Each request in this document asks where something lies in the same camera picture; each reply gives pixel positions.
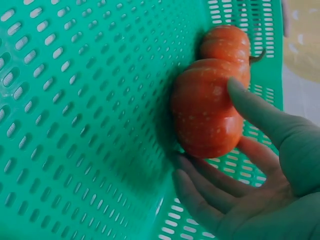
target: gloved hand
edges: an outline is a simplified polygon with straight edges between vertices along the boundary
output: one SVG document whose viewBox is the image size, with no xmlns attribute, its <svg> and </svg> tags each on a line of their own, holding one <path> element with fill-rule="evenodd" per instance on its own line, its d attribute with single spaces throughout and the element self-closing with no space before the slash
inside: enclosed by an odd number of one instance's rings
<svg viewBox="0 0 320 240">
<path fill-rule="evenodd" d="M 220 240 L 320 239 L 320 128 L 274 108 L 235 79 L 228 91 L 238 112 L 270 138 L 279 157 L 254 140 L 240 140 L 238 149 L 267 177 L 256 188 L 181 154 L 173 174 L 181 203 Z"/>
</svg>

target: white speckle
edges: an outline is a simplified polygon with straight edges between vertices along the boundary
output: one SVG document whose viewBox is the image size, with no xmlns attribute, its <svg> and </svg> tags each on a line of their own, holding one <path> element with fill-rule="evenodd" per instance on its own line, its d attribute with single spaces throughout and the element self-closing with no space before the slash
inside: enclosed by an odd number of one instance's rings
<svg viewBox="0 0 320 240">
<path fill-rule="evenodd" d="M 220 87 L 220 86 L 216 86 L 215 88 L 214 88 L 214 90 L 213 90 L 213 95 L 215 95 L 215 96 L 219 96 L 219 95 L 221 95 L 222 94 L 222 92 L 223 92 L 223 89 L 222 89 L 222 87 Z"/>
<path fill-rule="evenodd" d="M 298 13 L 299 13 L 298 10 L 294 10 L 294 11 L 292 12 L 292 17 L 293 17 L 294 20 L 298 20 L 298 19 L 299 19 Z"/>
<path fill-rule="evenodd" d="M 304 44 L 304 35 L 303 34 L 299 34 L 298 35 L 298 42 L 303 45 Z"/>
</svg>

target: green plastic basket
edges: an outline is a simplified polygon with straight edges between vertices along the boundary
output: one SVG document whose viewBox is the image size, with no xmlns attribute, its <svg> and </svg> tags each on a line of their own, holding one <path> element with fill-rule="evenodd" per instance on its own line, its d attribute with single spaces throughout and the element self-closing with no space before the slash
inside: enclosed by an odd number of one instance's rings
<svg viewBox="0 0 320 240">
<path fill-rule="evenodd" d="M 167 103 L 220 24 L 267 49 L 250 89 L 282 109 L 280 0 L 2 0 L 0 239 L 214 238 L 175 197 Z M 210 162 L 265 180 L 236 150 Z"/>
</svg>

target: orange pumpkin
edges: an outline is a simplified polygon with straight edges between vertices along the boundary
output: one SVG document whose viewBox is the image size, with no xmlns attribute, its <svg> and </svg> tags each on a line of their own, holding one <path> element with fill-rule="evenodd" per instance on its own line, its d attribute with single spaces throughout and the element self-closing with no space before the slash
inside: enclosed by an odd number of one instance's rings
<svg viewBox="0 0 320 240">
<path fill-rule="evenodd" d="M 239 142 L 243 118 L 233 107 L 227 82 L 250 83 L 250 41 L 235 26 L 218 26 L 203 39 L 204 58 L 194 62 L 174 83 L 171 111 L 179 143 L 197 158 L 217 158 Z"/>
</svg>

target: plastic basket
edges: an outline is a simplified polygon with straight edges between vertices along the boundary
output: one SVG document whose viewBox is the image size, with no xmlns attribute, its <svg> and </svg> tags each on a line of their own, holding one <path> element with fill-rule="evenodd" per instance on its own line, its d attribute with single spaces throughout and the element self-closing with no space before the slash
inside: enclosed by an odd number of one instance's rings
<svg viewBox="0 0 320 240">
<path fill-rule="evenodd" d="M 250 89 L 282 109 L 279 0 L 2 0 L 0 238 L 212 239 L 175 198 L 167 101 L 219 24 L 266 47 Z M 210 162 L 265 179 L 236 150 Z"/>
</svg>

